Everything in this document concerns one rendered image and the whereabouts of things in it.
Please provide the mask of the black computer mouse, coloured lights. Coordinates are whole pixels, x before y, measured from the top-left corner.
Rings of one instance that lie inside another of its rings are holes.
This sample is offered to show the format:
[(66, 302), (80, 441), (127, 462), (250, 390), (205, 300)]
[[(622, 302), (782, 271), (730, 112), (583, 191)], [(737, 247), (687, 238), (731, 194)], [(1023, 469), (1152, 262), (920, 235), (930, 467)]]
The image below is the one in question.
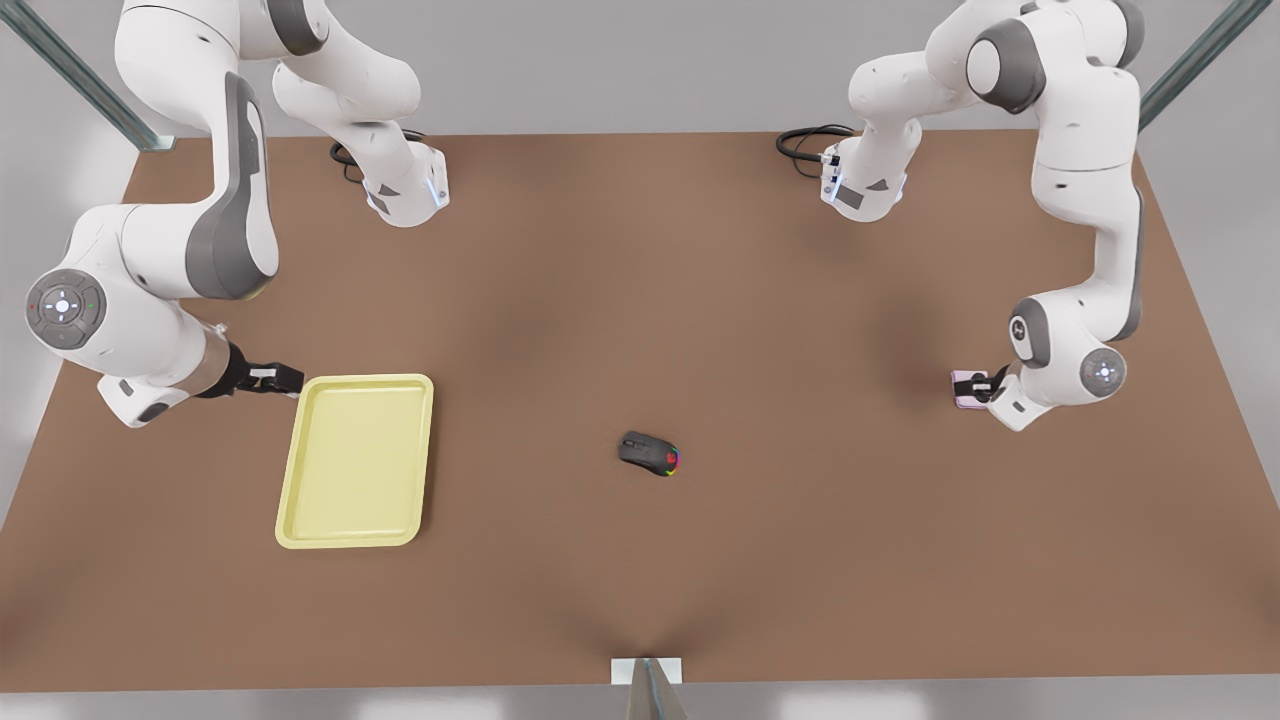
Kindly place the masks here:
[(618, 457), (659, 477), (671, 477), (680, 465), (680, 451), (668, 441), (635, 430), (620, 441)]

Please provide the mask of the pale yellow rectangular tray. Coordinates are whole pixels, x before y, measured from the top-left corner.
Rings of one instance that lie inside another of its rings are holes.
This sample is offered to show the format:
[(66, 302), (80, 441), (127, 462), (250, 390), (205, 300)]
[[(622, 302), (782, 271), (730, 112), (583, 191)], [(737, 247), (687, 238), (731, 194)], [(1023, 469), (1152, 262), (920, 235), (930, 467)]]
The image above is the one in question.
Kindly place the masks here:
[(394, 547), (421, 527), (434, 384), (422, 374), (303, 386), (275, 523), (288, 550)]

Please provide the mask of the silver frame post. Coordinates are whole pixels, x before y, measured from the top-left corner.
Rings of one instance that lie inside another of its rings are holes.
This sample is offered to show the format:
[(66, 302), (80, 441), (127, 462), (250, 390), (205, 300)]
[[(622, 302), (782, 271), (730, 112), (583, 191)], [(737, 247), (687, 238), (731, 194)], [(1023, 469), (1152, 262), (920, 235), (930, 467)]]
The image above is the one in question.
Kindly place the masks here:
[(1140, 101), (1138, 131), (1146, 131), (1272, 3), (1274, 0), (1231, 0), (1146, 91)]
[(165, 152), (177, 138), (157, 135), (26, 0), (0, 0), (0, 20), (141, 152)]
[(611, 683), (628, 687), (626, 720), (689, 720), (675, 692), (682, 682), (680, 657), (611, 660)]

